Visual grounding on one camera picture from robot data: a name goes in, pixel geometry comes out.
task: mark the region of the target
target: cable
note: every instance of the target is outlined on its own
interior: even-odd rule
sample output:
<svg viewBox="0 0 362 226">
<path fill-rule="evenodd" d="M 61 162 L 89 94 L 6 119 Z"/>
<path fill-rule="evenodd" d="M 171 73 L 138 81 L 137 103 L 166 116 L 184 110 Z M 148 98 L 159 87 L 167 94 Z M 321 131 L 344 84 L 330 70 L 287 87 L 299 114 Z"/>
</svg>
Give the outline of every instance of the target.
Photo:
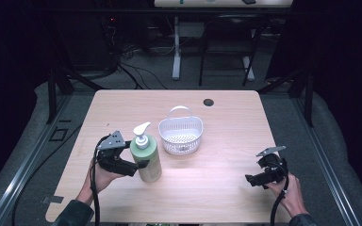
<svg viewBox="0 0 362 226">
<path fill-rule="evenodd" d="M 134 77 L 134 75 L 132 75 L 132 73 L 130 73 L 128 70 L 126 70 L 121 64 L 119 64 L 119 68 L 121 68 L 126 74 L 128 74 L 128 76 L 135 82 L 135 88 L 141 88 L 143 89 L 143 87 L 138 83 L 137 79 Z"/>
<path fill-rule="evenodd" d="M 74 131 L 69 135 L 69 137 L 67 137 L 65 140 L 63 140 L 63 142 L 61 142 L 61 144 L 54 149 L 41 163 L 39 166 L 37 166 L 36 169 L 34 169 L 34 171 L 31 173 L 31 175 L 28 177 L 28 179 L 25 181 L 25 185 L 23 186 L 22 190 L 20 191 L 19 195 L 17 196 L 15 202 L 14 202 L 14 206 L 13 206 L 13 211 L 11 212 L 11 225 L 14 226 L 15 225 L 15 221 L 16 221 L 16 210 L 17 210 L 17 206 L 19 204 L 20 198 L 23 195 L 23 192 L 25 191 L 25 187 L 28 185 L 28 183 L 31 181 L 31 179 L 35 176 L 35 174 L 37 173 L 38 170 L 40 170 L 40 168 L 46 163 L 46 161 L 48 161 L 48 159 L 50 157 L 52 157 L 52 155 L 54 155 L 54 153 L 56 153 L 74 134 L 75 132 L 77 132 L 80 128 L 81 128 L 82 124 L 80 124 L 79 126 L 77 126 Z"/>
<path fill-rule="evenodd" d="M 90 167 L 90 189 L 92 190 L 92 196 L 93 196 L 93 205 L 95 207 L 95 225 L 98 226 L 101 220 L 101 211 L 99 206 L 99 197 L 98 197 L 98 191 L 96 190 L 96 183 L 95 183 L 95 165 L 97 163 L 97 153 L 98 153 L 98 147 L 109 136 L 102 137 L 99 142 L 96 144 L 95 151 L 93 152 L 93 164 Z"/>
<path fill-rule="evenodd" d="M 143 70 L 143 71 L 145 71 L 145 72 L 148 72 L 149 74 L 153 75 L 153 76 L 156 78 L 157 82 L 158 82 L 164 89 L 168 89 L 167 87 L 165 87 L 165 86 L 160 82 L 160 80 L 158 79 L 157 75 L 155 75 L 154 73 L 152 73 L 152 72 L 150 72 L 150 71 L 148 71 L 148 70 L 146 70 L 146 69 L 143 69 L 143 68 L 139 68 L 139 67 L 136 67 L 136 66 L 129 65 L 129 64 L 127 64 L 127 63 L 123 63 L 123 62 L 122 62 L 122 64 L 125 65 L 125 66 L 128 66 L 128 67 L 130 67 L 130 68 L 133 68 L 133 69 L 138 69 L 138 70 Z"/>
<path fill-rule="evenodd" d="M 288 177 L 288 167 L 287 167 L 287 161 L 285 160 L 285 158 L 282 159 L 283 160 L 283 164 L 285 167 L 276 164 L 276 163 L 272 163 L 269 162 L 269 164 L 273 164 L 276 167 L 280 168 L 284 174 L 286 175 L 286 181 L 284 184 L 284 188 L 281 190 L 280 194 L 278 195 L 277 199 L 274 202 L 274 205 L 272 206 L 272 210 L 271 210 L 271 216 L 270 216 L 270 225 L 274 226 L 274 222 L 275 222 L 275 213 L 277 212 L 277 208 L 279 203 L 285 198 L 285 194 L 287 193 L 288 190 L 288 186 L 289 186 L 289 177 Z"/>
</svg>

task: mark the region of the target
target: basket handle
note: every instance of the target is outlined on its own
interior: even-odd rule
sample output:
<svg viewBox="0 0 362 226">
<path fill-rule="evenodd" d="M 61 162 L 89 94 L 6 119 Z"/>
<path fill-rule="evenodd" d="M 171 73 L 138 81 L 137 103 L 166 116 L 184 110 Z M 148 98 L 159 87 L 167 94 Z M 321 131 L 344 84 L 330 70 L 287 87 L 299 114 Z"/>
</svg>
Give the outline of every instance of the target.
<svg viewBox="0 0 362 226">
<path fill-rule="evenodd" d="M 183 105 L 178 105 L 178 106 L 173 107 L 173 108 L 170 110 L 169 114 L 167 115 L 167 119 L 170 117 L 170 115 L 171 115 L 175 110 L 179 110 L 179 109 L 185 109 L 185 110 L 187 110 L 187 111 L 189 112 L 189 116 L 192 117 L 192 111 L 191 111 L 189 108 L 187 108 L 186 106 L 183 106 Z"/>
</svg>

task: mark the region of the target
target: hand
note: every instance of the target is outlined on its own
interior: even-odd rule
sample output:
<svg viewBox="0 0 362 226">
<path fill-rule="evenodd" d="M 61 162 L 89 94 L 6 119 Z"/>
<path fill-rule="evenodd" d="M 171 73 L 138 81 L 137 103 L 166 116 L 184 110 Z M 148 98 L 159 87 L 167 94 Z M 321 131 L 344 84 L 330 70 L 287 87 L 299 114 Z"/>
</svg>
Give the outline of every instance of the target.
<svg viewBox="0 0 362 226">
<path fill-rule="evenodd" d="M 80 193 L 78 194 L 76 200 L 81 201 L 87 205 L 91 205 L 93 196 L 91 190 L 91 167 L 93 166 L 93 160 L 90 161 L 90 166 L 88 167 L 88 173 L 82 186 Z M 96 191 L 99 193 L 110 185 L 110 183 L 117 179 L 124 177 L 124 175 L 109 172 L 102 169 L 99 164 L 95 165 L 95 184 Z"/>
<path fill-rule="evenodd" d="M 304 207 L 304 198 L 302 196 L 301 184 L 299 179 L 293 174 L 288 174 L 289 185 L 288 191 L 285 195 L 285 198 L 281 201 L 281 204 L 287 209 L 291 218 L 299 214 L 308 214 L 307 210 Z M 280 183 L 268 183 L 266 186 L 274 193 L 275 197 L 281 193 L 281 190 L 284 189 L 286 179 Z"/>
</svg>

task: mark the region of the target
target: white pump nozzle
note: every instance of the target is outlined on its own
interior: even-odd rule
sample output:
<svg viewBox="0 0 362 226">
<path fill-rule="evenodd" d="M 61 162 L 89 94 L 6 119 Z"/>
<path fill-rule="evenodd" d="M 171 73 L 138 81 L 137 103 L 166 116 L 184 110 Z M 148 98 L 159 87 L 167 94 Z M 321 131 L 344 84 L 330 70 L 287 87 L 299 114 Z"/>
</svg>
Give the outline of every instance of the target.
<svg viewBox="0 0 362 226">
<path fill-rule="evenodd" d="M 137 143 L 138 148 L 140 149 L 145 149 L 146 147 L 149 146 L 149 139 L 145 135 L 145 130 L 146 128 L 148 128 L 150 124 L 151 123 L 148 121 L 134 128 L 134 134 L 137 136 L 135 141 Z"/>
</svg>

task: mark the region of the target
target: green bottle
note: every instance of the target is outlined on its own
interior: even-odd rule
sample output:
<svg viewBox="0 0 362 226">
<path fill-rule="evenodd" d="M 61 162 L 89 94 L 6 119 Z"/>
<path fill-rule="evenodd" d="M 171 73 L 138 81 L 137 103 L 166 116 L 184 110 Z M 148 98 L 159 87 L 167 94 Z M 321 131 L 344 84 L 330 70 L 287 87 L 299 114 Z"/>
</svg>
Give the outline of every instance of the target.
<svg viewBox="0 0 362 226">
<path fill-rule="evenodd" d="M 145 135 L 145 130 L 150 124 L 150 122 L 146 122 L 135 127 L 134 134 L 136 137 L 130 144 L 130 150 L 136 163 L 139 163 L 141 160 L 149 160 L 146 168 L 138 169 L 140 178 L 144 182 L 157 181 L 161 176 L 157 142 L 154 137 Z"/>
</svg>

